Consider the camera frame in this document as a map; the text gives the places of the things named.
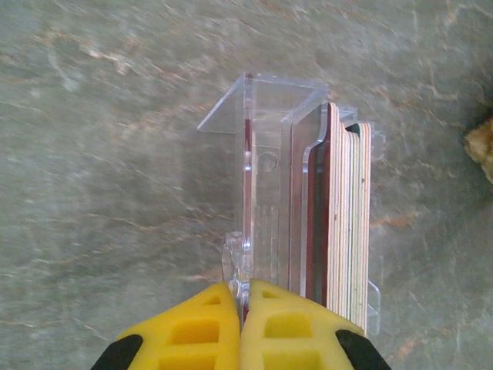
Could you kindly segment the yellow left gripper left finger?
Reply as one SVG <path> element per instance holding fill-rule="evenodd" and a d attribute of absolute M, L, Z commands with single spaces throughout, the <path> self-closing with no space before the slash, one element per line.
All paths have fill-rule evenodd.
<path fill-rule="evenodd" d="M 225 282 L 127 328 L 93 369 L 208 369 L 240 367 L 240 322 Z"/>

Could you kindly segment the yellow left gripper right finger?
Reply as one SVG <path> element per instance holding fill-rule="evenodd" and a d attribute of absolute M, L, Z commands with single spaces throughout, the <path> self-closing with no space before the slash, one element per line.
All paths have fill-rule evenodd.
<path fill-rule="evenodd" d="M 242 369 L 389 369 L 364 330 L 324 306 L 252 280 Z"/>

